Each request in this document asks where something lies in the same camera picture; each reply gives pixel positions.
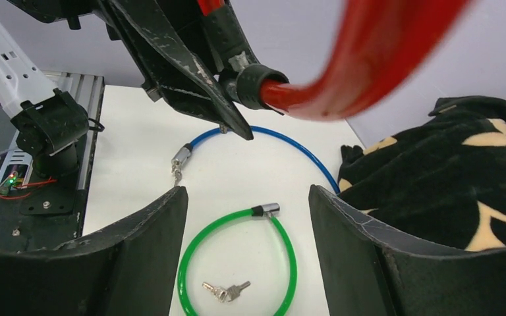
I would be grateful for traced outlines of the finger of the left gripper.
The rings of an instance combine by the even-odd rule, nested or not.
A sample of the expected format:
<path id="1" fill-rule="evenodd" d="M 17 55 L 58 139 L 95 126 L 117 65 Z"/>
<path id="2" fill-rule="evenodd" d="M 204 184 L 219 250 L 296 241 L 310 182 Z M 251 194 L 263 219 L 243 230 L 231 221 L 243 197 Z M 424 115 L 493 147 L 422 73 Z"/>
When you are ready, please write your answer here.
<path id="1" fill-rule="evenodd" d="M 226 86 L 259 63 L 230 1 L 198 1 L 201 22 L 213 52 L 217 81 Z"/>
<path id="2" fill-rule="evenodd" d="M 150 99 L 163 98 L 179 113 L 253 139 L 250 125 L 203 58 L 177 33 L 159 1 L 105 1 L 104 13 L 143 74 Z"/>

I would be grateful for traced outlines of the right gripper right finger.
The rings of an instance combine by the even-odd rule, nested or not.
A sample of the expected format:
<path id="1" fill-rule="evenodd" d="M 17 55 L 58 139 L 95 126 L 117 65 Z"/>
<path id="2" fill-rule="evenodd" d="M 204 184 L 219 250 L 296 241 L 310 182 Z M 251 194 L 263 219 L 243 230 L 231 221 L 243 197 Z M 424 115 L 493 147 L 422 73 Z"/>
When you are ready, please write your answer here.
<path id="1" fill-rule="evenodd" d="M 308 202 L 331 315 L 506 315 L 506 248 L 429 242 L 317 185 Z"/>

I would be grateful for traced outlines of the red cable lock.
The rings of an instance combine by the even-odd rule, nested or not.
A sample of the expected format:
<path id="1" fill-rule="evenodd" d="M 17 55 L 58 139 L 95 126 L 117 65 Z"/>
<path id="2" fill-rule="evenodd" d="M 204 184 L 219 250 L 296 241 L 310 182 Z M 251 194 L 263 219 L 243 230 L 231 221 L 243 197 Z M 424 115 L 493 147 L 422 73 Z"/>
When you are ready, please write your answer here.
<path id="1" fill-rule="evenodd" d="M 234 97 L 250 109 L 308 120 L 354 116 L 392 92 L 432 52 L 467 1 L 347 1 L 332 54 L 318 79 L 293 85 L 260 63 L 244 69 Z"/>

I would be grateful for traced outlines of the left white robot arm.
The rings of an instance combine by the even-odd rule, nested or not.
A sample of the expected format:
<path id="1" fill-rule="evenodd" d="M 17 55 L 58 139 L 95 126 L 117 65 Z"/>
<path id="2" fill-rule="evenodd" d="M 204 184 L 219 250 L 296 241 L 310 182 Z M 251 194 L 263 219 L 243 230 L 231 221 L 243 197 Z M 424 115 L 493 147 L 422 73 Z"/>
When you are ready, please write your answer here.
<path id="1" fill-rule="evenodd" d="M 197 1 L 15 1 L 36 20 L 82 16 L 105 22 L 108 36 L 127 49 L 152 101 L 229 128 L 246 140 L 252 129 L 237 109 L 265 109 L 260 86 L 266 68 L 253 54 L 228 1 L 203 13 Z M 78 168 L 74 145 L 90 130 L 87 110 L 50 80 L 0 22 L 0 106 L 19 131 L 18 146 L 45 176 Z"/>

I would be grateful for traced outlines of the green cable lock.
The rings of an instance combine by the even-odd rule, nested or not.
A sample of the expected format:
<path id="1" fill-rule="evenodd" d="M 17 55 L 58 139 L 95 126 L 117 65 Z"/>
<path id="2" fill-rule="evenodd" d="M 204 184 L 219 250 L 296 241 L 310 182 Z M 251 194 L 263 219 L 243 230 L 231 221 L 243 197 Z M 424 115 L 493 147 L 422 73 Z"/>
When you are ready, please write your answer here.
<path id="1" fill-rule="evenodd" d="M 274 315 L 288 314 L 298 284 L 293 243 L 281 221 L 278 203 L 267 203 L 224 215 L 202 228 L 188 243 L 177 271 L 177 297 L 185 315 L 198 315 L 194 285 L 200 276 L 214 286 L 228 288 L 252 282 L 262 272 L 276 278 L 271 303 Z"/>

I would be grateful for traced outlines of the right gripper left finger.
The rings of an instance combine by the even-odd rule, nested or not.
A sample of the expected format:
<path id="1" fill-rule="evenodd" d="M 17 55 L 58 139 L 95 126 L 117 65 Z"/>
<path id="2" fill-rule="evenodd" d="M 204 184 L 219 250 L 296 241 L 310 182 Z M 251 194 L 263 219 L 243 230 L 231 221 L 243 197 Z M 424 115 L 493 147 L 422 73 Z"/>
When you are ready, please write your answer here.
<path id="1" fill-rule="evenodd" d="M 0 250 L 0 315 L 168 315 L 188 192 L 52 250 Z"/>

